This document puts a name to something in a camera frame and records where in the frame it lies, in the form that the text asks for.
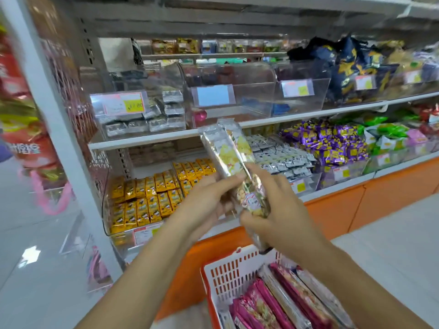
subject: shopping basket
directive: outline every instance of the shopping basket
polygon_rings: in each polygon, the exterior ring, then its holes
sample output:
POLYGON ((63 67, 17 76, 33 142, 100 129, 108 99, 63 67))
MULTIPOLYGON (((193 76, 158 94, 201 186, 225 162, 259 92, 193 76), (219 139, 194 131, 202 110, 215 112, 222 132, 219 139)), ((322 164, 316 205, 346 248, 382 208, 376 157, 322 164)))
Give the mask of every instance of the shopping basket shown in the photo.
POLYGON ((273 262, 288 267, 294 265, 276 249, 262 255, 256 246, 249 245, 200 268, 213 329, 224 329, 218 309, 230 305, 233 299, 243 294, 263 264, 273 262))

